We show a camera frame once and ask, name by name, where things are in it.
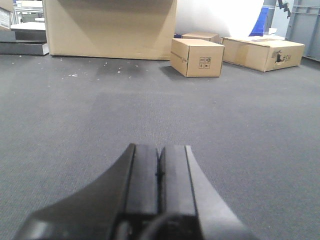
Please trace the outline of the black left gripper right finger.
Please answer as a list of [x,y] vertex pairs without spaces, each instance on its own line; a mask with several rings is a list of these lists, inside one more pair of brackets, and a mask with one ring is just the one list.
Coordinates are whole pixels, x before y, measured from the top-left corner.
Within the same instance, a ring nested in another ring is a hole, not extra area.
[[199,166],[189,145],[167,145],[160,155],[161,209],[176,213],[168,240],[256,240]]

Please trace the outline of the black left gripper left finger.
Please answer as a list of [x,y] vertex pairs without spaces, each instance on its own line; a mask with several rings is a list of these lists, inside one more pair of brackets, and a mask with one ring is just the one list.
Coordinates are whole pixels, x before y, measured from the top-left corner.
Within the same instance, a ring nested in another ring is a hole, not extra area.
[[121,222],[137,234],[158,209],[158,151],[131,143],[92,183],[30,214],[14,239],[111,240]]

